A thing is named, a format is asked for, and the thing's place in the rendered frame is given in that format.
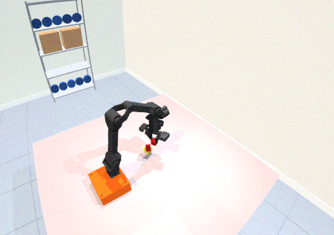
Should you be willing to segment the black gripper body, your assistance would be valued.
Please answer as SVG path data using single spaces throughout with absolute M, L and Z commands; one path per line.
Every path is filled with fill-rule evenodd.
M 159 124 L 160 124 L 160 122 L 159 122 Z M 165 132 L 165 131 L 164 132 L 159 131 L 159 124 L 157 124 L 155 126 L 152 126 L 150 124 L 143 123 L 142 125 L 140 125 L 139 131 L 143 133 L 144 130 L 145 130 L 146 134 L 151 133 L 153 135 L 156 135 L 156 137 L 158 137 L 160 140 L 166 141 L 169 138 L 170 134 L 168 132 Z

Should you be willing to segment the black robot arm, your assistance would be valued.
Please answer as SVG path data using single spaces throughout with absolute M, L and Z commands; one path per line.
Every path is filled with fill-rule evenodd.
M 125 113 L 121 116 L 118 111 L 125 109 Z M 122 127 L 123 123 L 128 119 L 132 112 L 149 113 L 145 118 L 152 126 L 159 124 L 159 130 L 163 127 L 163 118 L 169 115 L 168 107 L 165 105 L 160 107 L 154 102 L 138 103 L 125 100 L 123 103 L 114 105 L 104 115 L 105 123 L 108 127 L 108 151 L 103 159 L 106 172 L 112 179 L 119 175 L 121 154 L 118 152 L 118 130 Z M 160 120 L 161 119 L 161 120 Z

